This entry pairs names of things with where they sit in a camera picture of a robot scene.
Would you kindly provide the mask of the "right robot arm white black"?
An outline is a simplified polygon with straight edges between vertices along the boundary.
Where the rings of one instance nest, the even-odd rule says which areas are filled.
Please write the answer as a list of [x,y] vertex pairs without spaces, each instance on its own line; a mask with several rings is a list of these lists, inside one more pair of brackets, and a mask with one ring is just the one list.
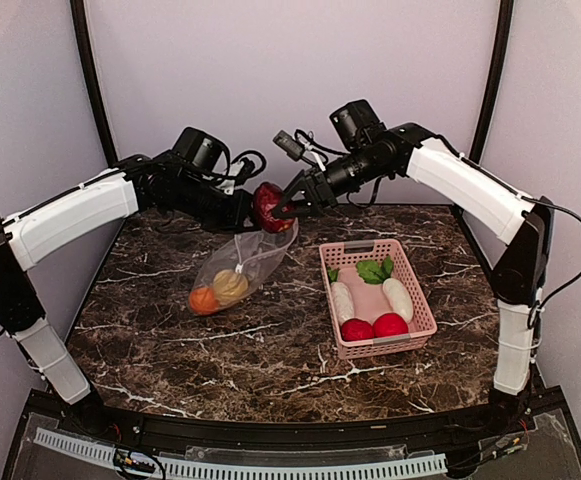
[[365,99],[345,104],[329,119],[345,153],[299,172],[283,190],[273,216],[317,216],[364,184],[397,176],[446,197],[505,246],[488,277],[500,319],[493,386],[504,394],[520,393],[539,345],[535,329],[550,299],[543,289],[559,206],[511,186],[419,124],[387,128]]

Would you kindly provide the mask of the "orange tangerine toy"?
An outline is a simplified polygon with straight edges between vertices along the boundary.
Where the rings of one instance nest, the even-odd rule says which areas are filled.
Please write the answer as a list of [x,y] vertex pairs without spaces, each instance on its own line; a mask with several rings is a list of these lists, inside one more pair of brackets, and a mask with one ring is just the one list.
[[190,309],[198,315],[211,315],[219,310],[219,302],[211,287],[199,287],[190,292]]

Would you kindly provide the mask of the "dark red onion toy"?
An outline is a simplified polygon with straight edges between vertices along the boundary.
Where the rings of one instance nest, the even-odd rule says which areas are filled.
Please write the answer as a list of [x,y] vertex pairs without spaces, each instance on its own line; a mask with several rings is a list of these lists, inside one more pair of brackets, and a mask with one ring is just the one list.
[[289,230],[294,218],[277,218],[273,210],[281,203],[282,189],[271,182],[263,182],[254,192],[253,214],[258,225],[267,233],[276,234]]

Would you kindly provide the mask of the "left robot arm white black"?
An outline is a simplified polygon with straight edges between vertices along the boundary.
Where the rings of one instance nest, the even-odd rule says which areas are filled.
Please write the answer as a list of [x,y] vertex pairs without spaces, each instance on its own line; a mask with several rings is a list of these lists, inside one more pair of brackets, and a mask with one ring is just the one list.
[[154,157],[126,157],[34,206],[0,214],[0,337],[18,345],[90,436],[104,435],[111,415],[52,324],[36,272],[93,233],[149,209],[180,212],[212,233],[250,231],[252,195],[243,186],[266,166],[256,150],[233,155],[215,136],[187,127]]

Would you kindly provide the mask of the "yellow lemon toy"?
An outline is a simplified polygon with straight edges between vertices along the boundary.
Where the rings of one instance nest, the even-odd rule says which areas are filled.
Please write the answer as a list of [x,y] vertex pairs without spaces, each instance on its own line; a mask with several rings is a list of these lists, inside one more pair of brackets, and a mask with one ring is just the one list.
[[229,306],[246,295],[249,281],[245,275],[225,269],[214,276],[212,288],[219,305]]

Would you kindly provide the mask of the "red apple toy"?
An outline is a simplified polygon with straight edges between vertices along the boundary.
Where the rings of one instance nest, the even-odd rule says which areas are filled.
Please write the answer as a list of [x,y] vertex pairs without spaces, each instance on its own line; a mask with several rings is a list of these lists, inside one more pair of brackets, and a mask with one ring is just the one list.
[[373,324],[375,338],[386,338],[409,333],[408,323],[397,313],[386,313]]
[[374,337],[373,326],[361,319],[352,318],[340,326],[341,337],[346,342],[369,340]]

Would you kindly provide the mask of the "pink plastic basket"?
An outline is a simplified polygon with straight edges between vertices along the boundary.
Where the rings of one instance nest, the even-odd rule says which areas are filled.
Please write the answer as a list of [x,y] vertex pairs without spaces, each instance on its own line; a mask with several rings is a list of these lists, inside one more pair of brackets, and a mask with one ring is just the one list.
[[[437,325],[428,302],[410,262],[397,240],[327,243],[319,247],[319,254],[335,341],[338,355],[341,359],[364,358],[419,349],[436,333]],[[348,260],[382,260],[385,256],[391,256],[394,261],[394,270],[391,278],[396,278],[405,285],[413,301],[414,317],[408,323],[409,333],[393,337],[373,337],[369,340],[346,342],[341,337],[341,325],[336,320],[335,308],[331,298],[331,284],[326,281],[326,268],[329,266],[336,267]],[[355,309],[354,318],[365,320],[373,326],[375,320],[381,315],[394,313],[383,294],[382,284],[357,284],[354,286],[345,284],[352,294]]]

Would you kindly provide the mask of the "clear zip top bag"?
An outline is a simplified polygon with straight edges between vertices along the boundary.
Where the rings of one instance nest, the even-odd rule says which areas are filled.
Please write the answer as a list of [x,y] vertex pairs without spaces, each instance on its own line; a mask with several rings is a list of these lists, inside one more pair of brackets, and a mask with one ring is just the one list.
[[253,294],[281,264],[299,223],[279,233],[236,234],[202,264],[188,296],[195,315],[228,309]]

